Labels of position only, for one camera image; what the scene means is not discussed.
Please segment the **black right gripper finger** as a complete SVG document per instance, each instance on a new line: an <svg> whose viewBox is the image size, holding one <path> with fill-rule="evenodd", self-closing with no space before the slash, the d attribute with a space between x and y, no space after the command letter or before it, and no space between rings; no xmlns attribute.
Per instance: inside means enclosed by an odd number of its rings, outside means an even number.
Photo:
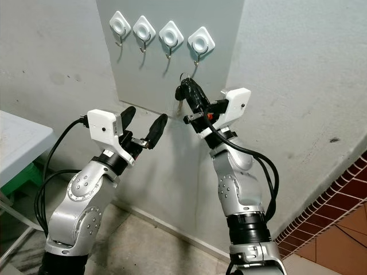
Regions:
<svg viewBox="0 0 367 275"><path fill-rule="evenodd" d="M198 86L198 112L205 112L209 109L210 102L209 99L205 96L204 90L201 86L194 81L192 78L185 79L185 85L197 85Z"/></svg>
<svg viewBox="0 0 367 275"><path fill-rule="evenodd" d="M175 92L175 98L178 101L186 100L192 113L198 113L198 86L197 85L179 85Z"/></svg>

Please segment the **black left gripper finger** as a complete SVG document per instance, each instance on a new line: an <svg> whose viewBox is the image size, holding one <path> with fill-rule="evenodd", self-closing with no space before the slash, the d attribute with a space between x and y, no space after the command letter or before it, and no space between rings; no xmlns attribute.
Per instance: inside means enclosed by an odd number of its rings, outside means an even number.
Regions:
<svg viewBox="0 0 367 275"><path fill-rule="evenodd" d="M122 124L123 135L132 136L132 132L129 131L127 128L129 127L131 121L135 116L136 108L135 107L128 107L120 114L120 121Z"/></svg>
<svg viewBox="0 0 367 275"><path fill-rule="evenodd" d="M162 113L149 128L149 133L145 137L145 148L153 149L162 137L163 130L167 125L168 115Z"/></svg>

